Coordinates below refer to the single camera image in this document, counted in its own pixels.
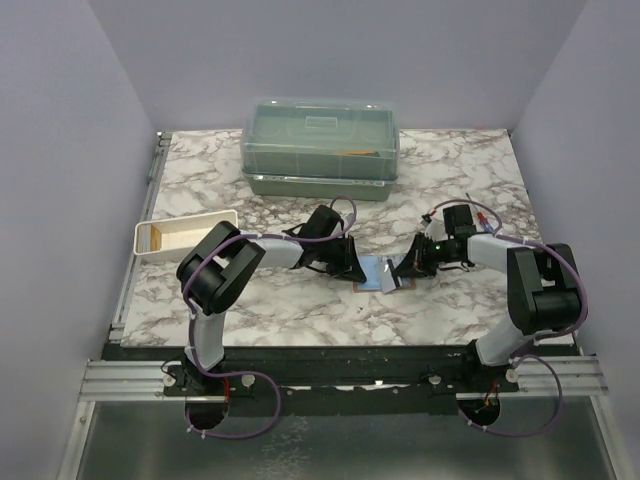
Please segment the brown leather card holder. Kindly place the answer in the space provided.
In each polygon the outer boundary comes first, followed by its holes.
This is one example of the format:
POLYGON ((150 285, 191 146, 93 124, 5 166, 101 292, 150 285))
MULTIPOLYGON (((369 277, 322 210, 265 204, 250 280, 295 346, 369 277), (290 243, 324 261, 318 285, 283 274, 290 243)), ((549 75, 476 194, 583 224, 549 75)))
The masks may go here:
MULTIPOLYGON (((372 256, 372 255, 359 256, 358 259, 364 273, 366 274, 367 280, 360 283, 354 282, 353 291, 355 293, 374 293, 374 292, 382 293, 380 290, 380 284, 378 279, 379 263, 384 260, 391 259, 395 267, 400 263, 403 257, 404 256, 402 254, 380 255, 380 256, 372 256)), ((416 288, 414 279, 399 278, 399 277, 396 277, 396 278, 399 282, 399 288, 393 292, 402 291, 402 290, 414 290, 416 288)))

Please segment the grey striped credit card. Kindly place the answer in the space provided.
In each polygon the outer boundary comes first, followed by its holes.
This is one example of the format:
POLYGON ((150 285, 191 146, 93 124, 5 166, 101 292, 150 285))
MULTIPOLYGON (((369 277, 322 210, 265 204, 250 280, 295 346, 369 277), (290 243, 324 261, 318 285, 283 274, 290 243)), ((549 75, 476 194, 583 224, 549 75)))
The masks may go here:
POLYGON ((380 290, 384 294, 391 293, 399 288, 399 282, 394 274, 394 265, 391 259, 379 263, 378 279, 380 290))

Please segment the white rectangular tray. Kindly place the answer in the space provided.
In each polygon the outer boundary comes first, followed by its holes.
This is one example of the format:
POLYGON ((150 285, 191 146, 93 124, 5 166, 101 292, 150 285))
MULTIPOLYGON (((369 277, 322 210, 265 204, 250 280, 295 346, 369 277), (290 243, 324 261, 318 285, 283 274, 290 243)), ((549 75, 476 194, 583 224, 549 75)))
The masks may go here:
POLYGON ((160 230, 162 233, 162 248, 156 252, 137 254, 135 252, 135 227, 133 254, 142 262, 147 263, 180 261, 210 230, 222 221, 228 221, 236 226, 238 224, 237 212, 235 210, 221 210, 199 215, 140 222, 137 225, 154 224, 160 230))

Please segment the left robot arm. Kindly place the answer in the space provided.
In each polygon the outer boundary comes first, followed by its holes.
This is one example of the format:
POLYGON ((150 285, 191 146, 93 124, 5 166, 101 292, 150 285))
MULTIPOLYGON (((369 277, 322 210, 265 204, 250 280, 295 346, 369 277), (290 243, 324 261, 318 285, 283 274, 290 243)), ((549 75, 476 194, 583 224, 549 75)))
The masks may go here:
POLYGON ((226 312, 261 268, 311 269, 348 282, 364 283, 355 240, 349 234, 357 209, 342 217, 321 205, 309 219, 281 233, 249 233, 228 221, 217 224, 181 261, 176 277, 190 310, 187 382, 201 395, 214 393, 222 380, 226 312))

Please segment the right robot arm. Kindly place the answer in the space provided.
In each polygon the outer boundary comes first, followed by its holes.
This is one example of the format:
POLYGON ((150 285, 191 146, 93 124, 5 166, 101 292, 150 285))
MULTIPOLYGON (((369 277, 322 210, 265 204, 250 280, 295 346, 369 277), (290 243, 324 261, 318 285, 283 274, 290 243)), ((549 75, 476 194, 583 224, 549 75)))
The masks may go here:
POLYGON ((395 266, 393 279, 433 278, 445 265, 484 266, 506 275, 507 316, 470 344, 471 360, 460 367, 460 379, 480 392, 496 380, 495 367, 540 340, 569 335, 588 315, 588 300, 573 251, 565 243, 544 244, 500 233, 501 217, 469 199, 444 201, 422 216, 429 228, 443 211, 443 239, 425 231, 414 236, 407 254, 395 266))

